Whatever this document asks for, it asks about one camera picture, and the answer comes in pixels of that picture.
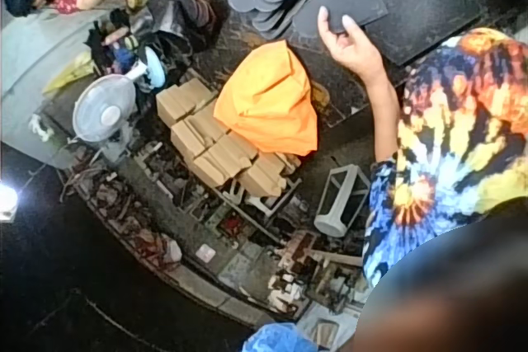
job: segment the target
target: hand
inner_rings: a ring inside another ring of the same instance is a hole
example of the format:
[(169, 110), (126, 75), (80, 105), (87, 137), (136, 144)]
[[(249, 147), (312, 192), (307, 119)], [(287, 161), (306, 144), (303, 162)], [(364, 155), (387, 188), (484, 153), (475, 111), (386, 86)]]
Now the hand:
[(332, 33), (328, 27), (328, 9), (321, 7), (319, 10), (319, 34), (332, 57), (345, 68), (357, 74), (366, 85), (381, 78), (387, 79), (378, 49), (352, 18), (343, 16), (342, 23), (346, 34), (336, 35)]

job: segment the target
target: blue plastic bag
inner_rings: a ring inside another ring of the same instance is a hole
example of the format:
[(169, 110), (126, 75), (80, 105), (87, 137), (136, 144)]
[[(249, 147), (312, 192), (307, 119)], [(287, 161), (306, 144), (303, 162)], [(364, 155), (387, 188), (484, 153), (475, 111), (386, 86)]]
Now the blue plastic bag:
[(292, 323), (274, 323), (260, 328), (244, 343), (242, 352), (317, 352)]

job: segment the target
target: stack of cardboard boxes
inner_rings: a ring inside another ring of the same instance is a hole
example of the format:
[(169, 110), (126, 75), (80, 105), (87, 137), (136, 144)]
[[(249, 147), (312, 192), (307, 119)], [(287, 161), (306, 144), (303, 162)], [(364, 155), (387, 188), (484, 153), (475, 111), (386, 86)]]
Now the stack of cardboard boxes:
[(171, 129), (172, 144), (209, 187), (235, 177), (251, 195), (280, 196), (286, 187), (283, 176), (300, 165), (296, 156), (260, 153), (216, 120), (215, 94), (198, 79), (160, 92), (156, 102), (160, 119)]

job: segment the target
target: orange cloth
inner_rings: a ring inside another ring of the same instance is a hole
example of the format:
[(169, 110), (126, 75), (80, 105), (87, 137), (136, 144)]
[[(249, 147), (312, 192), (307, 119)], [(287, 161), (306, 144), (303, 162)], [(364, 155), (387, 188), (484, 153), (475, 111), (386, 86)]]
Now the orange cloth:
[(317, 150), (310, 82), (285, 40), (253, 50), (225, 83), (214, 117), (263, 152)]

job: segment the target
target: light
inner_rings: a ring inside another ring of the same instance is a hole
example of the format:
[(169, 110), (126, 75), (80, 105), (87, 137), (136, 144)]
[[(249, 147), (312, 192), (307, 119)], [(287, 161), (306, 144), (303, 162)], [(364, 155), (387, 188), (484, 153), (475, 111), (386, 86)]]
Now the light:
[(15, 220), (17, 207), (17, 192), (13, 188), (0, 183), (0, 222), (12, 223)]

